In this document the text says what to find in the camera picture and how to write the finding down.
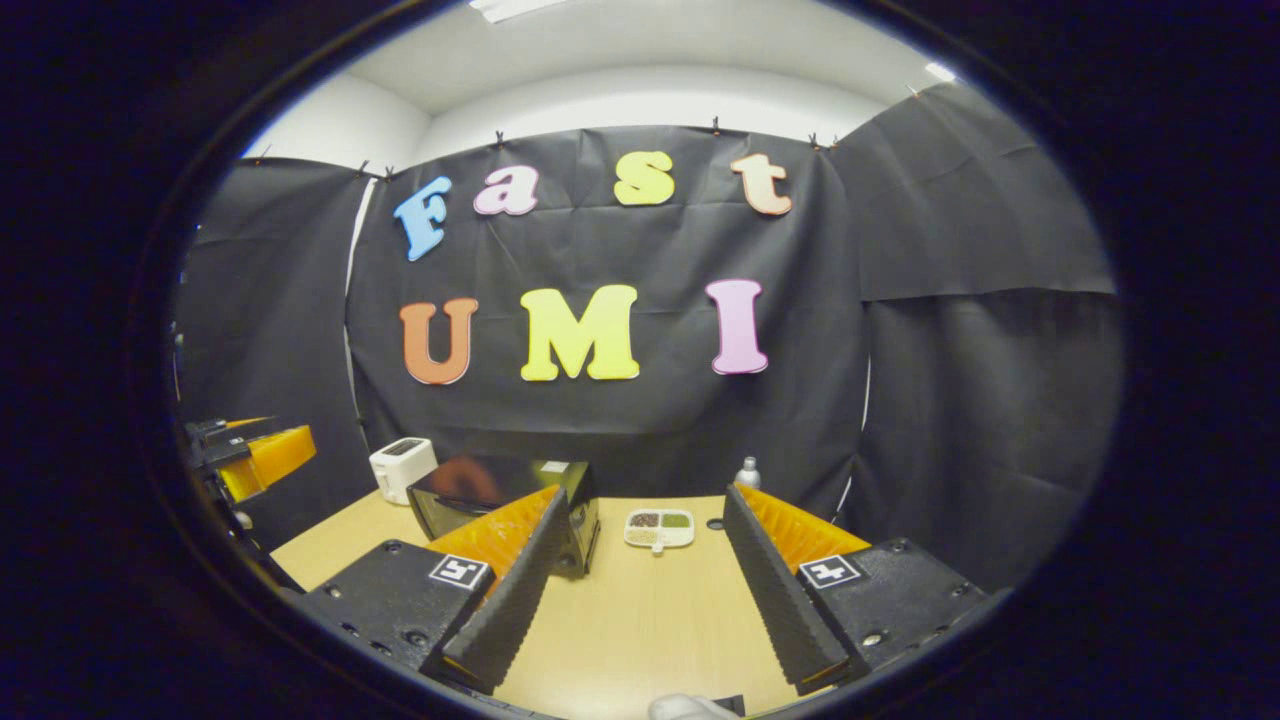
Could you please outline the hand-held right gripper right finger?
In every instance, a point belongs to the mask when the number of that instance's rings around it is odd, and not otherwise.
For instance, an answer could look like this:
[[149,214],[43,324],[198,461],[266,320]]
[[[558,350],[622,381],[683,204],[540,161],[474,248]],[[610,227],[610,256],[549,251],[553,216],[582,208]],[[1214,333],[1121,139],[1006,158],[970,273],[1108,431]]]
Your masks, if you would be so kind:
[[785,679],[800,694],[899,664],[991,603],[911,539],[872,544],[740,483],[726,491],[722,520]]

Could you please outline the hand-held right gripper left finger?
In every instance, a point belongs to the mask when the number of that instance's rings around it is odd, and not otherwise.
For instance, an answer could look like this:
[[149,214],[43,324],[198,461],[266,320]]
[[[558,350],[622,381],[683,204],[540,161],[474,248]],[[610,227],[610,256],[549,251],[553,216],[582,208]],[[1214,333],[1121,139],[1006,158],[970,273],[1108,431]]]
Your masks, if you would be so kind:
[[568,533],[567,493],[547,487],[425,547],[384,541],[300,603],[361,647],[490,693],[529,633]]

